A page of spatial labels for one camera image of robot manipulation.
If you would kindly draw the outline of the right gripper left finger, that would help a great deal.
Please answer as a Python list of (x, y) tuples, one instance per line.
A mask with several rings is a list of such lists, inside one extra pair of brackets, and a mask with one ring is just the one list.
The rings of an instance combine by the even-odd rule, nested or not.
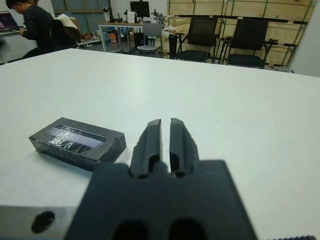
[(130, 174), (134, 178), (145, 178), (156, 163), (162, 161), (162, 122), (160, 119), (150, 121), (142, 132), (133, 149)]

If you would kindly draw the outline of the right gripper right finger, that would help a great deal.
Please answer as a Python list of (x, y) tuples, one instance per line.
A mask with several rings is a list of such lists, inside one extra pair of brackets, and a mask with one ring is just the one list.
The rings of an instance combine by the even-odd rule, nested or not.
[(194, 139), (178, 118), (172, 118), (170, 122), (169, 157), (171, 173), (176, 177), (190, 175), (200, 161)]

